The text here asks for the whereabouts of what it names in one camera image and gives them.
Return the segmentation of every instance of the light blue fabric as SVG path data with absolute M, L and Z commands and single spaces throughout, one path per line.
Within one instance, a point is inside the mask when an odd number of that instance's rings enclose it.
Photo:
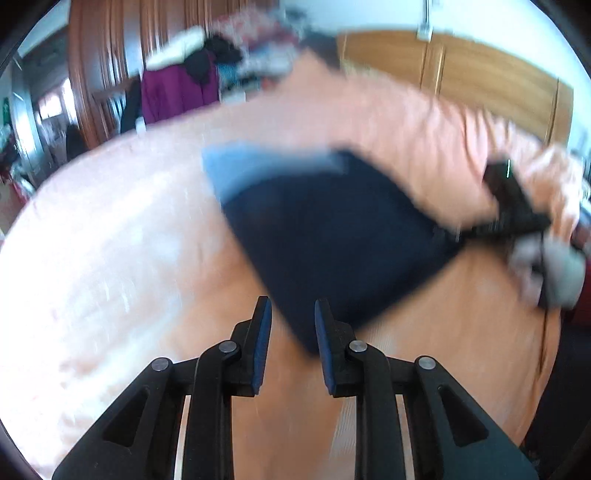
M 206 147 L 202 158 L 203 169 L 222 205 L 249 186 L 278 176 L 346 173 L 340 157 L 330 150 L 286 153 L 249 143 L 232 143 Z
M 238 81 L 238 67 L 236 65 L 218 63 L 217 76 L 219 79 L 219 88 L 223 91 Z

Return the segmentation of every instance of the metal pin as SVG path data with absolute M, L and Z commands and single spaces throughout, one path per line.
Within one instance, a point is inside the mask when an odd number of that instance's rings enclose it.
M 365 343 L 363 340 L 353 340 L 349 344 L 349 348 L 357 353 L 365 352 L 368 349 L 368 344 Z
M 220 343 L 219 349 L 223 353 L 231 353 L 234 350 L 236 350 L 237 347 L 238 345 L 236 344 L 236 342 L 226 340 L 225 342 Z
M 162 370 L 166 370 L 169 365 L 168 358 L 157 358 L 152 362 L 152 370 L 157 372 L 161 372 Z
M 424 368 L 425 370 L 433 370 L 435 368 L 435 360 L 430 356 L 422 356 L 418 359 L 418 366 Z

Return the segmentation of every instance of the window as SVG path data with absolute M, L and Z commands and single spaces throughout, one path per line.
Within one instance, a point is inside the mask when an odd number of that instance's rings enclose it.
M 61 100 L 56 93 L 49 93 L 39 100 L 39 114 L 41 119 L 56 116 L 62 113 Z
M 64 84 L 61 86 L 62 95 L 64 96 L 64 105 L 66 106 L 66 113 L 70 122 L 78 123 L 76 118 L 76 105 L 74 104 L 74 92 L 72 92 L 72 84 L 70 79 L 66 79 Z

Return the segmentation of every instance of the black plastic bracket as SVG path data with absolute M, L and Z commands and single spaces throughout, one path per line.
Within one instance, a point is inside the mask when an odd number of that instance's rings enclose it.
M 54 480 L 173 480 L 183 406 L 191 395 L 183 480 L 234 478 L 232 396 L 258 394 L 271 333 L 260 297 L 231 340 L 177 364 L 152 361 L 78 441 Z
M 459 232 L 458 241 L 512 239 L 543 233 L 552 221 L 547 212 L 534 211 L 515 177 L 510 158 L 489 159 L 483 183 L 499 205 L 498 218 Z
M 534 480 L 529 460 L 433 358 L 386 357 L 316 303 L 324 380 L 334 397 L 357 397 L 356 480 L 406 478 L 396 395 L 402 395 L 417 480 Z

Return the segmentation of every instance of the bed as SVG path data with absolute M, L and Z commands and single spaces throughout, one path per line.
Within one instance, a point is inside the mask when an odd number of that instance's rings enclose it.
M 494 214 L 482 173 L 505 152 L 532 201 L 552 213 L 553 234 L 569 239 L 582 178 L 560 145 L 569 87 L 445 36 L 424 44 L 404 32 L 355 33 L 339 50 L 362 71 L 331 72 L 304 53 L 275 91 L 108 142 L 24 209 L 0 252 L 0 384 L 11 392 L 0 395 L 0 418 L 41 476 L 153 358 L 199 356 L 265 294 L 204 176 L 206 145 L 351 148 L 450 227 Z M 389 356 L 437 358 L 519 444 L 559 333 L 558 312 L 544 321 L 502 260 L 472 246 L 359 336 Z M 319 361 L 280 312 L 261 395 L 234 407 L 237 478 L 353 478 L 354 401 L 326 394 Z

